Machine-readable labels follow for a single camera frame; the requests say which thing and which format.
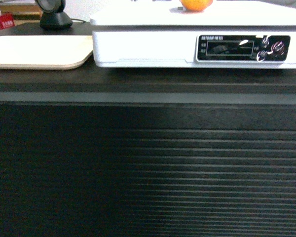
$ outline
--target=countertop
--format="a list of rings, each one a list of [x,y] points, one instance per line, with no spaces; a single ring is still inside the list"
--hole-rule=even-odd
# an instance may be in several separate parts
[[[90,23],[74,23],[63,31],[46,31],[38,23],[26,23],[0,31],[0,36],[91,34]],[[0,70],[1,102],[50,102],[46,99],[49,96],[55,102],[153,103],[159,98],[163,102],[180,103],[185,98],[182,102],[196,103],[204,96],[212,98],[213,94],[219,95],[220,100],[225,100],[224,96],[237,100],[240,94],[242,98],[248,95],[253,103],[263,96],[275,96],[272,100],[280,100],[282,104],[288,95],[296,99],[296,70],[100,68],[95,65],[93,55],[81,67],[67,71]]]

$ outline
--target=wooden cutting board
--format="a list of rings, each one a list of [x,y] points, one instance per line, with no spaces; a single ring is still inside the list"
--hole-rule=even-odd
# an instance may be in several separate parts
[[[92,36],[0,36],[0,69],[68,70],[92,52]]]

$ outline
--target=white wall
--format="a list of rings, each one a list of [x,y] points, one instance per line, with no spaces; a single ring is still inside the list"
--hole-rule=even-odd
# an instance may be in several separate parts
[[[101,10],[107,4],[114,1],[130,1],[130,0],[66,0],[65,12],[71,18],[83,19],[85,21],[90,20],[90,16]],[[270,3],[276,3],[280,5],[286,5],[290,7],[296,7],[296,0],[261,0]]]
[[[114,0],[66,0],[65,12],[71,18],[89,21],[93,13],[101,10],[112,1]]]

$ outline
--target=black cabinet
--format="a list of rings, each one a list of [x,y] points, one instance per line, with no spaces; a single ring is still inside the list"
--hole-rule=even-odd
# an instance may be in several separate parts
[[[0,105],[0,236],[296,237],[296,105]]]

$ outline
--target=black control panel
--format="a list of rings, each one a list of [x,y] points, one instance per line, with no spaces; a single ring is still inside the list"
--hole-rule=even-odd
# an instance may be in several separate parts
[[[199,36],[196,60],[285,61],[290,41],[290,36]]]

